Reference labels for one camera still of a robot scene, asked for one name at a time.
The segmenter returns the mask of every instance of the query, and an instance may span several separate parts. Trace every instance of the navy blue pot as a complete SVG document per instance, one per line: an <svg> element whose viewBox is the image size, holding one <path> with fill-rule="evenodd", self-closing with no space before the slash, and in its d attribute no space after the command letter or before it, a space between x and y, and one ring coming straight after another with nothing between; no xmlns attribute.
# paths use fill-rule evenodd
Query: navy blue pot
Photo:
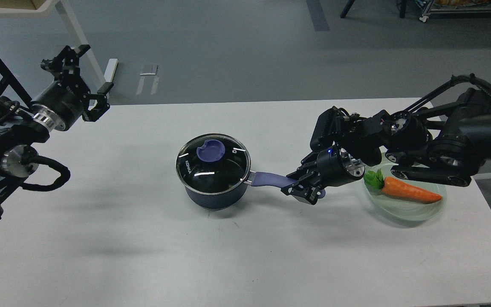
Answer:
<svg viewBox="0 0 491 307"><path fill-rule="evenodd" d="M206 209L221 210L237 202L246 192L247 186L247 184L242 183L230 191L216 195L200 194L187 187L185 187L185 190L191 200L199 206Z"/></svg>
<svg viewBox="0 0 491 307"><path fill-rule="evenodd" d="M224 134L205 134L192 139L181 148L176 159L177 175L187 195L199 206L211 210L221 210L237 202L248 185L284 188L295 182L285 176L250 169L251 159L245 146Z"/></svg>

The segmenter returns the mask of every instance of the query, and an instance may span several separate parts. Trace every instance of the plate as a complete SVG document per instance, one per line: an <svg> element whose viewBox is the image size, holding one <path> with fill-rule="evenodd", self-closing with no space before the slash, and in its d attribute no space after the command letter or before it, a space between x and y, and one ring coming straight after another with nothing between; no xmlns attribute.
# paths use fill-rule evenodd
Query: plate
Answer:
<svg viewBox="0 0 491 307"><path fill-rule="evenodd" d="M388 161L388 159L386 159L382 154L382 163L374 167L365 167L365 172L378 171L378 169L382 169L382 175L384 177L391 176L398 179L391 174L391 167L394 165L396 164ZM446 200L446 188L444 185L412 180L403 181L413 186L421 187L425 190L437 193L442 196L442 199L438 202L429 204L419 203L412 200L404 200L402 198L382 194L380 190L368 186L366 183L364 183L364 181L363 183L366 187L367 195L369 196L370 200L374 202L374 204L382 208L382 210L402 220L425 221L434 217L441 211Z"/></svg>

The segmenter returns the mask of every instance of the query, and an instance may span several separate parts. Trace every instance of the green leaves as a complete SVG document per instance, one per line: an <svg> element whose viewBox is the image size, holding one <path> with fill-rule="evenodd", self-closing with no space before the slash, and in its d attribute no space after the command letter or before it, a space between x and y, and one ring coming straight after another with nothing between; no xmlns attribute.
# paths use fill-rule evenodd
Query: green leaves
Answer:
<svg viewBox="0 0 491 307"><path fill-rule="evenodd" d="M378 169L376 173L374 171L367 171L363 179L365 180L366 184L376 188L377 190L384 187L384 176L382 176L381 169Z"/></svg>

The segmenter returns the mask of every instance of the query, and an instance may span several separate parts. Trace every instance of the toy carrot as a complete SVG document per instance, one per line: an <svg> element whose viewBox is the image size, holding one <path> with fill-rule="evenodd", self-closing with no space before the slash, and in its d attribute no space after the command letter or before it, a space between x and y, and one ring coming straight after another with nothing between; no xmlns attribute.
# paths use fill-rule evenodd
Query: toy carrot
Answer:
<svg viewBox="0 0 491 307"><path fill-rule="evenodd" d="M408 183L393 177L387 176L384 178L381 169L378 169L376 173L374 171L367 171L363 179L366 184L390 196L407 198L408 200L425 203L434 203L442 199L442 196L439 194L424 190L417 186L409 185Z"/></svg>

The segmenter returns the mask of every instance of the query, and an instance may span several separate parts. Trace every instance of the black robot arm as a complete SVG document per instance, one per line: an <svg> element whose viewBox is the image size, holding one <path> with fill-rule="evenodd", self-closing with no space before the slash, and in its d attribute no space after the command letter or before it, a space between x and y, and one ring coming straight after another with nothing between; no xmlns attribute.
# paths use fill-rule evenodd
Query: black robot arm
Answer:
<svg viewBox="0 0 491 307"><path fill-rule="evenodd" d="M46 142L52 130L70 129L81 116L84 121L97 121L109 109L107 93L113 83L106 82L93 94L80 76L79 59L89 49L89 45L65 46L54 58L43 60L41 68L50 72L54 80L33 99L0 59L0 219L2 202L19 187L52 191L70 179L67 167L40 156L32 144ZM2 96L8 86L22 102ZM96 104L89 108L91 100ZM26 183L39 165L52 168L60 176L48 185Z"/></svg>
<svg viewBox="0 0 491 307"><path fill-rule="evenodd" d="M424 107L431 99L463 82L468 89L453 102ZM446 116L446 121L438 119ZM433 138L429 130L439 130ZM319 191L361 179L364 166L381 161L380 147L396 163L392 174L401 179L468 186L471 176L491 159L491 84L473 74L452 76L406 109L382 110L372 117L332 107L316 123L310 149L300 167L288 177L296 182L281 191L315 204Z"/></svg>

